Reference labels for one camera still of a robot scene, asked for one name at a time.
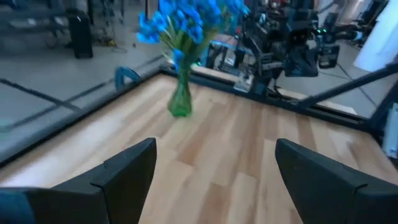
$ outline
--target metal bar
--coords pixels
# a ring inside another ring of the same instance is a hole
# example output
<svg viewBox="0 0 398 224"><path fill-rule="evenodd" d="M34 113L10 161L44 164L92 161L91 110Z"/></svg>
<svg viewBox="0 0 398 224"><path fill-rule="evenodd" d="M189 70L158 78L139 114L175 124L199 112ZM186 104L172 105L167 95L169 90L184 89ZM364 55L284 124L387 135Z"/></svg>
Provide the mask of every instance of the metal bar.
<svg viewBox="0 0 398 224"><path fill-rule="evenodd" d="M341 69L341 71L343 71L343 73L344 73L350 80L354 80L354 79L351 77L351 75L349 75L348 72L347 72L339 63L337 63L337 66ZM358 90L362 92L362 94L365 96L365 98L368 99L369 102L371 102L371 103L374 105L374 107L377 107L376 103L372 100L372 98L371 98L361 87L359 87Z"/></svg>
<svg viewBox="0 0 398 224"><path fill-rule="evenodd" d="M363 77L357 78L351 82L342 84L340 86L336 86L330 90L324 91L323 93L317 94L315 96L309 96L305 99L302 99L297 103L297 105L302 108L312 106L316 103L327 100L329 98L340 95L342 93L353 90L368 83L374 82L376 80L385 78L389 75L393 75L397 72L398 72L398 63L388 65L386 68L382 68L376 72L364 75Z"/></svg>
<svg viewBox="0 0 398 224"><path fill-rule="evenodd" d="M87 16L90 19L90 24L94 25L94 10L93 10L93 0L87 0Z"/></svg>
<svg viewBox="0 0 398 224"><path fill-rule="evenodd" d="M392 104L396 101L398 101L398 81L396 81L394 86L381 101L366 125L368 125L372 129L382 131L382 127L380 127L380 125L383 125L382 119L386 118Z"/></svg>
<svg viewBox="0 0 398 224"><path fill-rule="evenodd" d="M163 74L170 75L175 78L178 77L178 74L171 69L163 69L161 72ZM328 110L328 108L323 108L323 110L320 110L318 106L299 108L297 105L289 103L287 101L282 101L279 98L263 97L261 95L257 95L254 93L244 93L235 90L233 88L233 83L217 77L211 77L209 75L192 72L192 74L190 75L190 82L202 86L207 86L216 90L224 91L227 93L231 93L237 96L242 96L250 100L254 100L260 103L265 103L267 105L272 105L279 108L283 108L285 110L300 113L305 116L311 116L314 118L322 119L324 121L346 126L348 128L357 129L359 131L366 131L366 132L369 131L367 127L363 125L364 122L366 121L366 119L364 118L360 118L354 115L349 116L347 113L339 114L335 110Z"/></svg>
<svg viewBox="0 0 398 224"><path fill-rule="evenodd" d="M51 10L29 10L29 11L12 11L0 13L0 21L11 21L14 19L40 19L40 18L51 18L57 16L67 16L64 10L51 9Z"/></svg>
<svg viewBox="0 0 398 224"><path fill-rule="evenodd" d="M224 66L225 58L226 58L226 54L227 53L228 53L228 48L225 47L224 50L223 50L223 55L222 55L220 64L218 65L218 69L221 69Z"/></svg>

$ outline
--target blue flower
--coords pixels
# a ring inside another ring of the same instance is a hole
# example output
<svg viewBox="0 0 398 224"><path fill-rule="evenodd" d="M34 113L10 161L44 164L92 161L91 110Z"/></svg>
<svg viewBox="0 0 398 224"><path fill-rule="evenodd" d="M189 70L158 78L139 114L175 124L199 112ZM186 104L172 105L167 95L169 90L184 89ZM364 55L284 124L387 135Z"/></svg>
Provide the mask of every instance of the blue flower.
<svg viewBox="0 0 398 224"><path fill-rule="evenodd" d="M159 43L159 34L151 33L144 34L142 32L137 33L137 39L139 42L147 43L147 44L157 44Z"/></svg>
<svg viewBox="0 0 398 224"><path fill-rule="evenodd" d="M177 10L175 16L173 16L174 26L176 29L186 30L189 24L189 21L185 17L185 14L181 10Z"/></svg>
<svg viewBox="0 0 398 224"><path fill-rule="evenodd" d="M203 22L210 26L216 26L221 22L221 9L214 0L197 0L197 11L203 16Z"/></svg>
<svg viewBox="0 0 398 224"><path fill-rule="evenodd" d="M177 9L176 0L160 0L159 9L163 16L169 16Z"/></svg>
<svg viewBox="0 0 398 224"><path fill-rule="evenodd" d="M181 60L184 58L184 53L179 49L173 49L173 61L175 69L179 70Z"/></svg>
<svg viewBox="0 0 398 224"><path fill-rule="evenodd" d="M199 26L203 25L203 21L200 18L199 12L191 5L182 5L181 6L182 11L190 17L196 24Z"/></svg>
<svg viewBox="0 0 398 224"><path fill-rule="evenodd" d="M145 33L154 32L154 27L152 27L150 23L146 21L144 13L141 13L139 15L139 26L141 27L140 32L145 32Z"/></svg>
<svg viewBox="0 0 398 224"><path fill-rule="evenodd" d="M161 32L167 29L166 18L159 11L156 11L155 16L152 18L152 22L154 26L156 26L156 29Z"/></svg>
<svg viewBox="0 0 398 224"><path fill-rule="evenodd" d="M226 5L228 6L229 12L232 15L239 15L244 11L244 4L242 0L227 0Z"/></svg>
<svg viewBox="0 0 398 224"><path fill-rule="evenodd" d="M203 41L203 29L198 25L190 27L188 29L188 35L196 44L200 44Z"/></svg>

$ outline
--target flower bouquet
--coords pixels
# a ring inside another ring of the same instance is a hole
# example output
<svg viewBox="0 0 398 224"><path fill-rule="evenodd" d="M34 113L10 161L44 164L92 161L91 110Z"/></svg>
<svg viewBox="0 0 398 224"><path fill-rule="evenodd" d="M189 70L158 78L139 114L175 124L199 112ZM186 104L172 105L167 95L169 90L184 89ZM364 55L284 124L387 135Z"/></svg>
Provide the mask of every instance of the flower bouquet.
<svg viewBox="0 0 398 224"><path fill-rule="evenodd" d="M171 51L178 72L178 85L169 101L173 116L192 112L188 79L191 65L219 32L226 29L233 16L247 13L243 0L160 0L153 18L139 16L140 42L162 41Z"/></svg>

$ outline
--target blue object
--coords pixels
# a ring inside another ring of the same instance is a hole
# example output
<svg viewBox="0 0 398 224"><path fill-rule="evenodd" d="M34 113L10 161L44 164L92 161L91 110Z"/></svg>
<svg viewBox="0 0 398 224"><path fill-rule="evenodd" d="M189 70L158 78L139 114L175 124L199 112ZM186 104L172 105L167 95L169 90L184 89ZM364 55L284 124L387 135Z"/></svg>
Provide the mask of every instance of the blue object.
<svg viewBox="0 0 398 224"><path fill-rule="evenodd" d="M185 17L185 14L182 10L177 10L175 12L175 16L173 16L175 28L179 30L187 30L188 28L188 19Z"/></svg>
<svg viewBox="0 0 398 224"><path fill-rule="evenodd" d="M160 0L159 10L163 16L169 16L177 9L177 2L175 0Z"/></svg>
<svg viewBox="0 0 398 224"><path fill-rule="evenodd" d="M141 80L141 77L129 67L118 67L114 72L114 82L116 89L124 87L124 77L130 78L133 82Z"/></svg>
<svg viewBox="0 0 398 224"><path fill-rule="evenodd" d="M200 44L203 41L203 29L199 25L189 28L188 35L196 44Z"/></svg>
<svg viewBox="0 0 398 224"><path fill-rule="evenodd" d="M203 21L200 18L199 12L193 6L184 5L184 6L181 6L181 9L189 18L192 19L192 21L195 24L197 24L199 26L203 25Z"/></svg>
<svg viewBox="0 0 398 224"><path fill-rule="evenodd" d="M155 12L155 16L152 21L158 31L163 32L167 29L166 18L159 11Z"/></svg>
<svg viewBox="0 0 398 224"><path fill-rule="evenodd" d="M175 69L178 72L180 68L180 62L184 57L184 53L179 49L173 49L173 61L175 65Z"/></svg>

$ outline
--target black metal frame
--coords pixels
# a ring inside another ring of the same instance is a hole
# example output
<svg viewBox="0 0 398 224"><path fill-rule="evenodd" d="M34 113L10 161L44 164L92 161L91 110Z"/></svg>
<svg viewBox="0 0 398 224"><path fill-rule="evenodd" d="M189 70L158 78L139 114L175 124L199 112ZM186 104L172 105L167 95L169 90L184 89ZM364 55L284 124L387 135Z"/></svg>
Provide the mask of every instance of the black metal frame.
<svg viewBox="0 0 398 224"><path fill-rule="evenodd" d="M393 102L398 101L398 81L390 89L390 92L386 95L386 97L383 99L379 107L375 110L370 118L365 118L355 114L346 113L344 111L335 110L333 108L318 105L317 103L395 73L398 73L398 63L388 65L386 68L365 75L349 83L334 87L331 90L324 91L323 93L309 96L302 100L298 100L288 96L280 96L278 94L268 94L267 97L265 97L264 95L260 95L255 92L244 93L235 90L233 88L234 82L230 80L225 80L222 78L211 76L209 74L198 72L192 72L190 76L190 82L202 86L207 86L219 91L231 93L237 96L245 97L247 99L267 105L283 108L285 110L293 111L305 116L311 116L313 118L321 119L330 123L339 124L348 128L363 131L369 133L379 144L381 144L384 134L383 127L386 122L387 112L391 108ZM140 84L146 82L147 80L158 74L169 75L175 78L177 78L178 75L172 67L162 67L160 69L157 68L151 71L145 76L145 78L130 83L129 85L122 88L120 91L106 96L103 100L87 108L84 108L80 112L67 117L63 121L55 123L51 127L37 133L35 136L26 139L18 146L10 150L9 152L11 153L6 152L4 154L1 154L0 167L5 166L6 164L17 159L18 157L21 157L25 153L33 150L39 144L42 144L46 140L49 140L50 138L56 136L63 130L69 128L70 126L73 126L77 122L88 117L90 114L108 105L116 98L123 96L123 94L135 89L135 87L139 86Z"/></svg>

